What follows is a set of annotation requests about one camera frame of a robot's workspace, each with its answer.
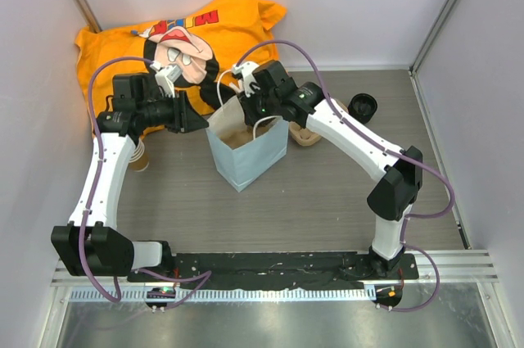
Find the light blue paper bag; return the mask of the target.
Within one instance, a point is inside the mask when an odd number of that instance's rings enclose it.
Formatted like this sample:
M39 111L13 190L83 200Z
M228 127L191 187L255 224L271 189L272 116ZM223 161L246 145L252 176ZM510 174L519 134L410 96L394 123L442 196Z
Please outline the light blue paper bag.
M226 99L221 82L218 78L215 85L220 107L209 117L206 135L217 171L241 192L287 154L289 124L279 116L270 116L254 127L247 126L238 98ZM232 150L220 138L236 129L251 130L253 140Z

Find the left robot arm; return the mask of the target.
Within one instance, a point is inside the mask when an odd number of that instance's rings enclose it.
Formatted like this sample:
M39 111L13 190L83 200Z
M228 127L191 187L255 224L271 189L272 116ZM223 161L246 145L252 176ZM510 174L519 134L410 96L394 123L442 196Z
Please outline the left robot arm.
M174 274L165 241L132 242L117 231L117 208L129 163L142 153L140 137L164 126L173 133L190 133L208 126L191 106L187 94L174 85L182 78L177 66L151 78L145 73L113 78L112 109L97 116L99 137L84 189L67 224L52 230L51 242L72 276L85 274L81 258L95 276L126 277L146 269L158 282Z

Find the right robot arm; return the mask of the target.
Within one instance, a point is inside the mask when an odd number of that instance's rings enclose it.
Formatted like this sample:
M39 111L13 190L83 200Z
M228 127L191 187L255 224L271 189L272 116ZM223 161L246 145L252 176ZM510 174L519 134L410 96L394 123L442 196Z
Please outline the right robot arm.
M245 122L257 126L269 116L298 124L342 150L375 183L367 203L375 214L375 233L365 255L364 277L389 278L400 268L405 252L401 231L422 186L422 171L404 161L421 161L416 147L401 147L379 137L353 119L320 86L299 86L279 61L262 66L247 61L233 66L233 78L242 86L239 95Z

